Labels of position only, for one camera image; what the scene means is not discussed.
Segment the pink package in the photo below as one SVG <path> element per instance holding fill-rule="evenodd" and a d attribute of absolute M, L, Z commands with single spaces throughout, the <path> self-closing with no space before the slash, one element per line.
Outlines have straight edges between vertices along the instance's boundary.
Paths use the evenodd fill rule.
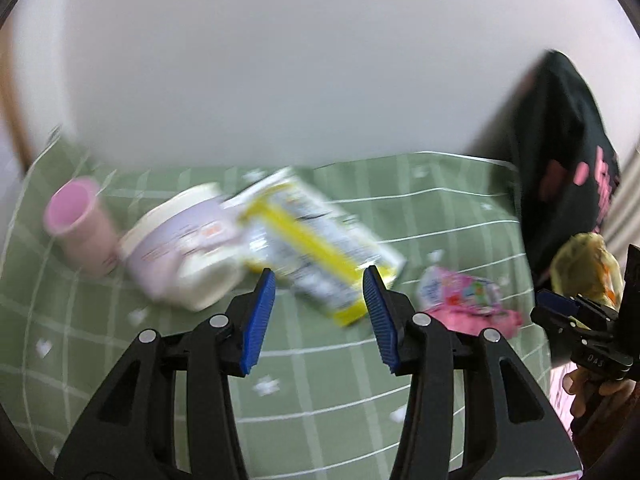
<path fill-rule="evenodd" d="M 500 304 L 500 288 L 490 280 L 429 267 L 418 285 L 420 307 L 449 330 L 479 335 L 495 328 L 507 339 L 522 326 L 522 316 Z"/>

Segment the black device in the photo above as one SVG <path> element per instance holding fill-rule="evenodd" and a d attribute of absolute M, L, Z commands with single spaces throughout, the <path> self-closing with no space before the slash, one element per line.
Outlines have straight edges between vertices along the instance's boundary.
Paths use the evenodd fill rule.
<path fill-rule="evenodd" d="M 586 412 L 572 422 L 574 434 L 586 431 L 606 408 L 598 393 L 604 381 L 640 380 L 640 249 L 631 245 L 625 271 L 625 290 L 620 311 L 580 295 L 565 298 L 549 290 L 536 296 L 531 320 L 548 334 L 562 338 L 571 361 L 589 370 Z"/>
<path fill-rule="evenodd" d="M 386 290 L 374 267 L 364 280 L 383 361 L 396 375 L 412 375 L 390 480 L 580 478 L 568 435 L 497 330 L 486 329 L 478 337 L 450 332 L 416 313 L 405 295 Z M 72 428 L 53 475 L 0 410 L 0 470 L 10 467 L 14 474 L 8 478 L 24 480 L 248 480 L 228 376 L 244 377 L 257 362 L 274 289 L 273 273 L 265 270 L 253 292 L 234 298 L 224 314 L 191 332 L 162 337 L 155 330 L 142 331 Z M 587 307 L 590 315 L 597 313 L 593 305 Z M 613 360 L 607 369 L 618 370 L 619 362 Z M 462 467 L 448 471 L 455 369 L 464 370 L 465 447 Z M 190 473 L 175 466 L 176 370 L 187 372 Z M 635 479 L 639 436 L 636 409 L 620 439 L 582 480 Z"/>

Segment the human hand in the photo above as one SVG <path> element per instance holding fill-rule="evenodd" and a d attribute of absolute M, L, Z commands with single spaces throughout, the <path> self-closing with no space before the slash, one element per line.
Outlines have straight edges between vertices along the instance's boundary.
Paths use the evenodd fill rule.
<path fill-rule="evenodd" d="M 577 370 L 568 373 L 562 378 L 562 388 L 569 395 L 575 396 L 570 410 L 575 418 L 580 418 L 584 415 L 589 397 L 594 393 L 593 388 L 589 388 L 590 381 L 599 381 L 601 379 L 582 367 L 578 367 Z M 604 420 L 627 402 L 635 387 L 636 382 L 630 379 L 603 382 L 598 389 L 598 393 L 603 397 L 609 397 L 609 405 L 603 410 L 598 419 Z"/>

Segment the white grid line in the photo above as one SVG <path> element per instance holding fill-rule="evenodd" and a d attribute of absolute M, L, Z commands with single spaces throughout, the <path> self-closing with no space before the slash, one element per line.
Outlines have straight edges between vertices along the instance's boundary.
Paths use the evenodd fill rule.
<path fill-rule="evenodd" d="M 360 162 L 356 163 L 356 190 L 360 196 L 371 196 L 371 189 L 369 185 L 369 170 L 366 160 L 361 160 Z M 366 203 L 366 208 L 368 215 L 367 223 L 371 228 L 373 228 L 375 225 L 375 218 L 371 201 L 368 201 Z M 361 397 L 371 397 L 373 392 L 371 391 L 371 384 L 369 383 L 369 376 L 367 375 L 367 365 L 364 361 L 362 348 L 360 346 L 352 346 L 350 347 L 349 353 L 351 355 L 351 363 L 353 364 L 353 371 L 356 377 L 356 383 L 358 385 L 358 394 Z M 373 449 L 379 449 L 383 445 L 383 439 L 378 412 L 376 411 L 375 406 L 373 406 L 370 402 L 366 402 L 363 406 L 367 419 L 367 430 L 369 432 L 371 445 Z M 377 454 L 376 463 L 378 464 L 378 473 L 380 474 L 380 478 L 388 478 L 389 466 L 386 462 L 386 457 L 383 454 Z"/>
<path fill-rule="evenodd" d="M 4 306 L 8 310 L 11 310 L 12 312 L 15 312 L 16 314 L 19 314 L 20 316 L 27 316 L 27 313 L 29 311 L 28 306 L 23 306 L 17 303 L 16 301 L 12 300 L 11 298 L 4 296 L 3 294 L 0 294 L 0 305 Z M 34 314 L 32 321 L 45 328 L 49 328 L 50 330 L 53 330 L 54 332 L 57 332 L 59 334 L 63 334 L 65 331 L 65 326 L 62 323 L 54 319 L 51 319 L 50 317 L 43 316 L 42 314 Z M 118 347 L 121 349 L 127 349 L 130 345 L 130 341 L 124 341 L 123 339 L 118 339 L 116 337 L 109 337 L 106 335 L 93 334 L 91 332 L 86 332 L 84 330 L 80 330 L 73 327 L 69 327 L 68 334 L 72 337 L 83 339 L 91 343 L 106 344 L 107 342 L 111 342 L 115 347 Z M 316 347 L 308 347 L 308 348 L 290 348 L 290 349 L 284 349 L 284 350 L 265 350 L 260 352 L 260 358 L 288 357 L 288 356 L 297 355 L 297 354 L 300 354 L 300 355 L 315 354 L 318 352 L 326 352 L 331 350 L 339 350 L 342 348 L 350 348 L 352 346 L 359 346 L 367 343 L 373 343 L 375 341 L 376 339 L 374 337 L 371 337 L 368 339 L 363 339 L 361 341 L 354 341 L 354 342 L 327 345 L 327 346 L 316 346 Z"/>
<path fill-rule="evenodd" d="M 242 418 L 242 402 L 240 401 L 240 388 L 238 387 L 238 378 L 229 377 L 228 384 L 229 384 L 229 395 L 231 396 L 231 399 L 232 399 L 234 416 L 236 418 L 236 431 L 238 432 L 238 440 L 240 441 L 240 444 L 244 446 L 244 443 L 246 442 L 246 435 L 244 434 L 244 426 L 240 426 L 237 422 L 238 418 Z M 246 467 L 246 470 L 251 471 L 252 469 L 251 453 L 244 452 L 243 457 L 244 457 L 244 466 Z"/>
<path fill-rule="evenodd" d="M 56 129 L 55 142 L 58 142 L 60 140 L 60 126 L 57 126 L 55 129 Z M 67 160 L 71 162 L 71 165 L 73 165 L 76 161 L 76 157 L 79 155 L 79 153 L 75 150 L 79 150 L 79 147 L 75 145 L 71 145 L 68 142 L 62 142 L 62 148 L 63 148 L 62 151 L 64 151 Z M 94 168 L 97 168 L 100 166 L 100 164 L 93 163 L 92 166 Z"/>
<path fill-rule="evenodd" d="M 89 400 L 91 398 L 91 395 L 83 392 L 82 390 L 78 390 L 77 388 L 68 385 L 64 387 L 62 382 L 60 382 L 59 380 L 54 379 L 53 377 L 49 377 L 48 375 L 45 375 L 43 373 L 36 372 L 34 370 L 24 370 L 23 368 L 16 368 L 14 366 L 0 364 L 0 372 L 12 375 L 26 374 L 27 377 L 46 384 L 47 386 L 51 386 L 52 388 L 55 388 L 57 390 L 67 391 L 70 395 L 77 397 L 78 399 Z"/>
<path fill-rule="evenodd" d="M 323 166 L 322 168 L 318 168 L 314 171 L 314 179 L 316 178 L 316 173 L 322 173 L 322 179 L 324 180 L 324 194 L 327 195 L 329 193 L 329 168 L 327 166 Z"/>
<path fill-rule="evenodd" d="M 141 174 L 136 182 L 136 188 L 140 192 L 146 189 L 146 183 L 149 179 L 150 171 L 145 171 Z M 127 228 L 131 229 L 133 224 L 138 219 L 138 204 L 140 203 L 140 196 L 135 197 L 129 207 L 127 208 Z M 118 300 L 120 299 L 120 291 L 122 290 L 122 282 L 124 281 L 124 266 L 119 266 L 117 269 L 117 276 L 111 288 L 111 298 L 109 302 L 109 314 L 107 316 L 107 344 L 104 349 L 104 372 L 108 374 L 113 366 L 113 337 L 115 334 L 116 325 L 116 311 L 118 309 Z"/>
<path fill-rule="evenodd" d="M 189 189 L 191 185 L 191 169 L 184 170 L 180 175 L 178 175 L 178 192 L 182 192 L 183 190 Z M 162 314 L 160 315 L 160 333 L 163 335 L 168 335 L 169 330 L 171 330 L 171 318 L 172 318 L 172 307 L 168 305 L 164 305 L 162 309 Z"/>
<path fill-rule="evenodd" d="M 486 181 L 484 183 L 484 189 L 489 189 L 489 172 L 485 172 L 486 175 Z M 486 216 L 484 215 L 484 209 L 482 209 L 482 206 L 478 207 L 478 204 L 472 204 L 472 209 L 474 210 L 474 215 L 476 216 L 476 218 L 481 221 L 481 222 L 486 222 Z M 490 258 L 490 259 L 494 259 L 494 245 L 491 241 L 491 236 L 490 233 L 487 229 L 486 226 L 482 227 L 480 229 L 480 231 L 482 232 L 482 241 L 484 242 L 484 251 L 485 251 L 485 257 L 486 258 Z M 496 282 L 495 278 L 494 278 L 494 274 L 491 270 L 491 268 L 487 269 L 487 279 L 492 280 L 492 282 Z"/>
<path fill-rule="evenodd" d="M 458 182 L 464 182 L 469 164 L 460 164 L 460 173 L 458 173 Z"/>
<path fill-rule="evenodd" d="M 383 447 L 382 449 L 378 449 L 376 451 L 372 451 L 371 453 L 367 453 L 361 456 L 357 456 L 356 458 L 350 458 L 348 460 L 344 460 L 343 462 L 337 462 L 335 464 L 331 464 L 331 465 L 325 465 L 322 467 L 316 467 L 314 469 L 307 469 L 305 471 L 296 471 L 295 473 L 284 473 L 284 474 L 280 474 L 280 475 L 267 475 L 267 476 L 255 476 L 252 477 L 251 480 L 278 480 L 280 478 L 291 478 L 292 476 L 302 476 L 302 475 L 309 475 L 309 474 L 313 474 L 313 473 L 318 473 L 318 472 L 325 472 L 325 471 L 329 471 L 329 469 L 334 469 L 336 467 L 340 467 L 343 465 L 347 465 L 347 464 L 352 464 L 354 462 L 358 462 L 359 460 L 364 460 L 365 458 L 369 458 L 371 456 L 375 456 L 378 453 L 384 453 L 385 451 L 388 451 L 389 449 L 393 449 L 395 447 L 398 446 L 398 444 L 400 444 L 399 442 L 396 442 L 395 444 L 391 444 L 390 446 L 386 446 Z"/>
<path fill-rule="evenodd" d="M 485 197 L 495 197 L 495 196 L 505 196 L 507 193 L 475 193 L 472 191 L 464 191 L 461 189 L 453 189 L 450 187 L 430 187 L 428 189 L 421 189 L 418 191 L 412 191 L 408 193 L 401 193 L 397 195 L 379 195 L 379 196 L 369 196 L 364 198 L 341 198 L 339 200 L 329 200 L 328 203 L 331 204 L 348 204 L 355 202 L 372 202 L 373 200 L 389 200 L 394 198 L 407 198 L 411 196 L 417 196 L 424 193 L 431 193 L 434 191 L 445 191 L 448 193 L 457 193 L 471 196 L 485 196 Z M 138 191 L 135 189 L 127 189 L 127 188 L 119 188 L 119 189 L 106 189 L 103 192 L 104 196 L 109 196 L 113 198 L 153 198 L 157 200 L 168 200 L 173 198 L 177 194 L 176 191 L 162 191 L 162 190 L 145 190 Z"/>
<path fill-rule="evenodd" d="M 371 391 L 371 384 L 369 382 L 367 365 L 364 360 L 362 348 L 360 346 L 353 346 L 350 348 L 350 354 L 351 361 L 353 363 L 353 369 L 356 375 L 356 382 L 358 383 L 358 394 L 361 397 L 372 397 L 373 392 Z M 367 417 L 367 427 L 369 428 L 371 446 L 373 447 L 373 449 L 379 449 L 383 445 L 383 438 L 378 410 L 372 402 L 366 402 L 364 404 L 364 411 Z M 386 457 L 384 456 L 384 454 L 377 454 L 376 462 L 378 464 L 378 472 L 380 473 L 380 478 L 389 478 L 389 464 L 386 462 Z"/>
<path fill-rule="evenodd" d="M 490 164 L 495 164 L 497 166 L 503 166 L 505 168 L 508 168 L 509 170 L 513 171 L 514 173 L 517 173 L 517 171 L 518 171 L 518 169 L 512 163 L 507 162 L 506 160 L 497 160 L 495 158 L 483 158 L 481 156 L 457 155 L 455 153 L 442 153 L 442 152 L 430 152 L 430 151 L 414 152 L 415 155 L 420 154 L 420 153 L 429 153 L 430 155 L 453 156 L 455 158 L 466 158 L 467 160 L 476 160 L 478 162 L 488 162 Z"/>
<path fill-rule="evenodd" d="M 449 463 L 453 462 L 454 460 L 459 459 L 461 456 L 464 455 L 464 450 L 460 451 L 455 457 L 453 457 L 451 460 L 449 460 Z"/>
<path fill-rule="evenodd" d="M 436 181 L 443 182 L 444 179 L 442 177 L 442 172 L 440 171 L 440 165 L 437 163 L 434 164 L 433 161 L 430 161 L 429 167 L 431 168 L 431 173 L 433 173 L 433 179 Z M 447 224 L 455 225 L 456 216 L 455 216 L 455 212 L 454 212 L 454 208 L 452 206 L 451 200 L 449 199 L 449 195 L 443 194 L 440 197 L 442 198 L 442 207 L 445 211 L 445 218 L 447 220 Z M 457 269 L 460 266 L 459 265 L 460 257 L 458 255 L 458 240 L 453 235 L 454 232 L 456 232 L 456 230 L 452 230 L 452 229 L 447 230 L 447 238 L 449 238 L 449 250 L 447 252 L 452 254 L 450 258 L 447 258 L 447 261 L 449 262 L 450 268 Z"/>
<path fill-rule="evenodd" d="M 396 176 L 398 178 L 398 189 L 404 191 L 404 195 L 411 196 L 411 165 L 409 164 L 409 157 L 406 155 L 396 156 Z M 414 201 L 402 200 L 402 209 L 404 211 L 404 218 L 406 220 L 407 231 L 411 233 L 418 232 L 418 224 L 415 220 Z M 412 259 L 415 265 L 422 265 L 422 254 L 420 254 L 420 245 L 411 245 Z"/>
<path fill-rule="evenodd" d="M 20 239 L 21 242 L 27 245 L 27 247 L 31 248 L 35 253 L 37 253 L 38 256 L 44 256 L 47 248 L 43 246 L 20 222 L 15 223 L 14 234 Z M 59 273 L 64 278 L 73 278 L 76 273 L 73 269 L 67 267 L 66 264 L 57 259 L 53 254 L 49 255 L 48 264 L 51 264 L 50 268 Z M 81 283 L 88 283 L 90 285 L 104 286 L 112 286 L 116 282 L 115 278 L 110 278 L 108 276 L 104 276 L 102 278 L 88 278 L 84 277 L 82 274 L 79 276 L 79 281 Z M 123 287 L 137 288 L 137 286 L 133 282 L 123 283 Z"/>
<path fill-rule="evenodd" d="M 233 176 L 227 177 L 229 173 L 233 173 Z M 234 166 L 232 168 L 228 168 L 227 170 L 225 170 L 222 186 L 226 194 L 232 195 L 236 193 L 236 191 L 238 190 L 238 167 L 237 166 Z"/>
<path fill-rule="evenodd" d="M 398 195 L 381 195 L 381 196 L 370 196 L 367 198 L 343 198 L 341 200 L 329 200 L 331 204 L 348 204 L 353 202 L 372 202 L 373 200 L 388 200 L 390 198 L 408 198 L 411 196 L 422 195 L 424 193 L 431 193 L 433 191 L 445 191 L 448 193 L 456 193 L 462 195 L 472 195 L 472 196 L 485 196 L 485 197 L 494 197 L 494 196 L 505 196 L 506 193 L 474 193 L 471 191 L 462 191 L 461 189 L 452 189 L 450 187 L 430 187 L 429 189 L 421 189 L 420 191 L 412 191 L 408 193 L 401 193 Z"/>
<path fill-rule="evenodd" d="M 531 357 L 531 356 L 532 356 L 533 354 L 535 354 L 537 351 L 542 350 L 542 349 L 545 347 L 545 345 L 546 345 L 546 342 L 545 342 L 545 343 L 542 343 L 541 345 L 539 345 L 539 346 L 537 346 L 537 347 L 535 347 L 531 352 L 528 352 L 527 354 L 523 355 L 523 356 L 520 358 L 520 360 L 521 360 L 522 362 L 524 362 L 524 359 L 526 359 L 527 357 Z"/>
<path fill-rule="evenodd" d="M 443 235 L 443 234 L 447 234 L 447 233 L 454 233 L 456 231 L 464 231 L 466 229 L 473 229 L 475 227 L 482 227 L 483 225 L 491 225 L 491 224 L 517 224 L 518 221 L 517 220 L 493 220 L 491 222 L 484 222 L 482 224 L 473 224 L 473 225 L 466 225 L 464 227 L 456 227 L 453 229 L 445 229 L 444 231 L 435 231 L 433 233 L 425 233 L 425 234 L 421 234 L 421 235 L 414 235 L 414 236 L 406 236 L 403 238 L 392 238 L 391 240 L 382 240 L 383 244 L 392 244 L 394 242 L 404 242 L 406 240 L 415 240 L 416 238 L 427 238 L 429 236 L 435 236 L 435 235 Z"/>
<path fill-rule="evenodd" d="M 286 310 L 285 325 L 289 345 L 298 347 L 302 346 L 302 329 L 298 319 L 298 310 L 296 306 L 292 304 L 290 298 L 287 298 L 283 303 Z M 293 373 L 300 408 L 306 412 L 311 412 L 313 411 L 313 404 L 311 400 L 309 379 L 306 374 L 305 360 L 302 355 L 299 354 L 293 355 L 291 359 L 293 361 Z M 316 421 L 312 416 L 306 416 L 303 418 L 303 426 L 305 428 L 306 442 L 309 446 L 309 453 L 311 455 L 311 463 L 317 470 L 315 472 L 316 478 L 319 480 L 327 480 L 326 473 L 322 469 L 324 459 L 322 458 L 322 447 L 320 446 L 320 437 L 318 435 Z"/>
<path fill-rule="evenodd" d="M 78 166 L 74 170 L 72 178 L 75 178 L 76 176 L 78 176 L 78 174 L 82 170 L 82 167 L 87 162 L 88 158 L 89 158 L 89 154 L 85 153 L 85 155 L 80 159 L 80 163 L 78 164 Z M 27 400 L 27 375 L 26 375 L 26 369 L 27 369 L 27 347 L 28 347 L 28 344 L 29 344 L 29 332 L 30 332 L 30 328 L 31 328 L 31 318 L 33 317 L 33 311 L 34 311 L 35 306 L 36 306 L 36 299 L 38 297 L 38 290 L 40 289 L 40 284 L 42 283 L 42 278 L 44 276 L 44 271 L 45 271 L 45 269 L 47 267 L 47 260 L 49 259 L 49 255 L 50 255 L 51 250 L 53 248 L 53 244 L 54 244 L 54 239 L 52 238 L 49 241 L 49 243 L 47 244 L 47 249 L 45 250 L 45 254 L 44 254 L 44 257 L 42 259 L 42 263 L 40 264 L 40 269 L 38 270 L 38 275 L 36 277 L 36 282 L 33 285 L 33 293 L 31 295 L 31 303 L 29 305 L 29 312 L 27 313 L 27 323 L 26 323 L 26 325 L 24 327 L 24 338 L 22 340 L 22 402 L 24 403 L 24 412 L 25 412 L 25 415 L 27 417 L 27 424 L 30 426 L 30 428 L 31 428 L 31 413 L 30 413 L 30 410 L 29 410 L 29 402 Z M 33 429 L 30 429 L 30 433 L 31 433 L 31 438 L 33 439 L 33 446 L 34 446 L 34 449 L 36 451 L 36 455 L 38 456 L 38 458 L 42 462 L 42 454 L 40 452 L 40 447 L 38 446 L 38 442 L 36 440 L 35 432 L 33 431 Z"/>
<path fill-rule="evenodd" d="M 98 171 L 101 167 L 104 166 L 104 162 L 101 160 L 92 160 L 91 164 L 89 165 L 89 170 L 92 173 L 95 173 L 95 171 Z"/>
<path fill-rule="evenodd" d="M 462 370 L 454 370 L 453 371 L 453 401 L 454 401 L 454 408 L 456 406 L 461 406 L 461 410 L 462 408 L 465 407 L 465 380 L 464 380 L 464 374 Z"/>
<path fill-rule="evenodd" d="M 246 418 L 238 418 L 236 420 L 236 423 L 237 424 L 254 424 L 256 422 L 270 422 L 272 420 L 289 420 L 290 418 L 303 418 L 306 416 L 321 415 L 322 413 L 337 412 L 345 408 L 352 408 L 353 406 L 359 406 L 366 402 L 371 402 L 372 400 L 377 400 L 377 399 L 381 399 L 382 397 L 396 394 L 403 390 L 409 389 L 410 386 L 411 386 L 410 384 L 407 384 L 406 386 L 400 386 L 399 388 L 395 388 L 393 390 L 389 390 L 388 392 L 384 392 L 382 394 L 377 394 L 372 397 L 368 397 L 367 399 L 354 400 L 353 402 L 347 402 L 345 404 L 338 404 L 337 406 L 320 408 L 318 410 L 312 410 L 308 412 L 286 413 L 285 415 L 250 416 Z"/>
<path fill-rule="evenodd" d="M 48 200 L 49 197 L 57 191 L 57 189 L 51 189 L 50 183 L 44 180 L 42 174 L 40 173 L 35 173 L 33 175 L 33 179 L 30 182 L 30 185 L 38 191 L 39 195 L 44 200 Z"/>
<path fill-rule="evenodd" d="M 230 296 L 232 294 L 236 296 L 241 296 L 242 294 L 250 294 L 254 290 L 252 288 L 235 288 L 230 290 L 225 296 Z M 286 296 L 287 294 L 292 294 L 292 290 L 290 288 L 277 288 L 276 296 Z"/>
<path fill-rule="evenodd" d="M 265 350 L 260 352 L 260 357 L 284 357 L 284 356 L 292 356 L 292 355 L 303 355 L 303 354 L 315 354 L 316 352 L 326 352 L 328 350 L 339 350 L 341 348 L 350 348 L 352 346 L 360 346 L 366 343 L 375 342 L 375 337 L 370 337 L 368 339 L 363 339 L 361 341 L 353 341 L 348 343 L 340 343 L 335 345 L 327 345 L 327 346 L 314 346 L 308 348 L 291 348 L 287 350 Z"/>
<path fill-rule="evenodd" d="M 3 184 L 7 182 L 0 177 L 0 182 Z M 18 191 L 18 188 L 22 188 L 22 181 L 18 180 L 18 176 L 15 177 L 15 181 L 7 184 L 6 187 L 2 190 L 2 194 L 0 194 L 0 202 L 4 202 L 4 199 L 9 195 L 9 193 L 14 193 Z"/>
<path fill-rule="evenodd" d="M 540 345 L 540 350 L 542 350 L 542 348 L 544 348 L 544 346 L 545 346 L 544 343 L 542 345 Z M 545 370 L 544 356 L 543 356 L 543 353 L 541 351 L 538 352 L 538 362 L 540 363 L 540 368 L 542 368 L 542 370 Z M 546 384 L 546 372 L 544 372 L 542 374 L 542 378 L 544 379 L 544 383 L 540 384 L 540 386 L 543 387 L 543 391 L 544 391 L 545 395 L 548 397 L 549 389 L 548 389 L 548 385 Z"/>
<path fill-rule="evenodd" d="M 510 300 L 511 298 L 517 298 L 518 296 L 524 296 L 525 294 L 529 294 L 533 292 L 533 288 L 529 287 L 527 290 L 523 290 L 522 292 L 518 292 L 516 294 L 511 294 L 510 296 L 505 296 L 504 298 L 500 298 L 501 301 Z"/>
<path fill-rule="evenodd" d="M 102 185 L 100 186 L 100 191 L 98 193 L 102 193 L 107 188 L 107 186 L 113 180 L 113 177 L 116 176 L 116 173 L 118 173 L 118 170 L 113 170 L 113 171 L 111 171 L 110 174 L 107 175 L 107 177 L 104 179 Z"/>
<path fill-rule="evenodd" d="M 14 427 L 20 428 L 21 430 L 29 429 L 29 425 L 25 424 L 24 422 L 15 422 Z M 45 434 L 54 436 L 56 438 L 59 438 L 60 440 L 63 440 L 63 441 L 66 440 L 66 436 L 64 434 L 60 433 L 59 431 L 52 430 L 51 428 L 45 428 L 44 426 L 41 426 L 39 424 L 34 424 L 33 429 L 39 433 L 45 433 Z"/>
<path fill-rule="evenodd" d="M 518 253 L 518 254 L 514 254 L 512 256 L 507 256 L 506 258 L 501 258 L 500 260 L 495 260 L 494 262 L 489 262 L 488 264 L 482 264 L 482 265 L 478 265 L 475 267 L 469 267 L 468 269 L 460 269 L 458 272 L 470 272 L 472 270 L 478 270 L 478 269 L 483 269 L 484 267 L 489 267 L 492 265 L 496 265 L 496 264 L 501 264 L 504 262 L 508 262 L 509 260 L 514 260 L 515 258 L 521 258 L 523 256 L 526 256 L 527 253 Z M 420 280 L 407 280 L 405 282 L 400 283 L 400 285 L 409 285 L 411 283 L 418 283 Z"/>
<path fill-rule="evenodd" d="M 552 368 L 551 366 L 548 366 L 544 370 L 542 370 L 542 373 L 539 375 L 539 377 L 537 378 L 536 382 L 539 383 L 540 380 L 551 371 L 551 368 Z"/>
<path fill-rule="evenodd" d="M 510 241 L 511 243 L 511 251 L 514 251 L 518 246 L 522 246 L 522 235 L 520 233 L 520 230 L 518 230 L 517 233 L 515 232 L 515 230 L 511 230 L 511 229 L 507 230 L 507 236 L 508 236 L 508 241 Z M 521 282 L 520 275 L 517 272 L 518 263 L 519 261 L 514 262 L 513 264 L 513 269 L 515 271 L 514 273 L 512 273 L 512 276 L 514 277 L 514 280 L 513 280 L 514 283 L 511 283 L 512 280 L 510 280 L 510 285 L 513 285 L 514 290 L 520 290 L 523 287 L 523 285 L 521 285 L 520 283 Z M 527 283 L 524 286 L 531 285 L 530 270 L 529 270 L 528 264 L 526 265 L 526 268 L 527 268 L 526 274 L 529 277 L 527 279 Z M 508 299 L 509 298 L 501 298 L 501 301 L 505 301 Z M 521 314 L 524 314 L 521 302 L 518 302 L 517 304 L 517 311 Z M 520 331 L 518 332 L 518 336 L 513 340 L 513 348 L 518 354 L 522 353 L 522 340 L 523 340 L 522 330 L 523 328 L 520 329 Z"/>
<path fill-rule="evenodd" d="M 78 291 L 78 274 L 71 282 L 69 290 L 69 299 L 66 302 L 65 329 L 62 335 L 62 394 L 65 400 L 65 420 L 66 429 L 71 431 L 71 407 L 69 406 L 69 395 L 66 390 L 69 377 L 69 329 L 71 328 L 71 316 L 73 314 L 74 304 L 76 303 L 76 292 Z"/>
<path fill-rule="evenodd" d="M 55 145 L 55 142 L 50 143 L 49 146 L 47 146 L 43 150 L 43 152 L 36 157 L 36 160 L 33 161 L 33 164 L 28 169 L 27 174 L 24 176 L 24 180 L 22 181 L 22 190 L 20 191 L 20 195 L 18 195 L 18 200 L 15 203 L 15 209 L 14 209 L 14 213 L 11 216 L 11 220 L 9 220 L 9 225 L 6 231 L 6 238 L 4 239 L 4 247 L 2 248 L 2 256 L 0 256 L 0 278 L 2 278 L 2 273 L 4 271 L 4 264 L 6 263 L 6 252 L 7 252 L 7 249 L 9 248 L 9 241 L 11 240 L 12 234 L 14 231 L 15 219 L 18 216 L 18 211 L 20 211 L 20 206 L 22 205 L 22 201 L 24 200 L 24 194 L 27 191 L 27 187 L 29 185 L 29 181 L 31 180 L 31 176 L 33 175 L 33 172 L 36 169 L 36 164 L 38 163 L 38 161 L 43 156 L 45 156 L 49 152 L 49 150 L 53 148 L 54 145 Z"/>

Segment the snack bag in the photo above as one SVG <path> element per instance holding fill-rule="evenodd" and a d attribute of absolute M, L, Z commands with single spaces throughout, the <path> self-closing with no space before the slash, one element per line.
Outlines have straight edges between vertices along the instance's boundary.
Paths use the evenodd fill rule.
<path fill-rule="evenodd" d="M 522 316 L 500 304 L 500 288 L 490 280 L 432 266 L 418 284 L 418 299 L 424 312 L 449 330 L 479 335 L 495 328 L 506 338 L 515 336 Z"/>
<path fill-rule="evenodd" d="M 270 267 L 294 290 L 317 300 L 341 326 L 367 313 L 364 270 L 376 265 L 390 287 L 405 262 L 289 168 L 257 182 L 226 205 L 241 209 L 248 265 Z"/>

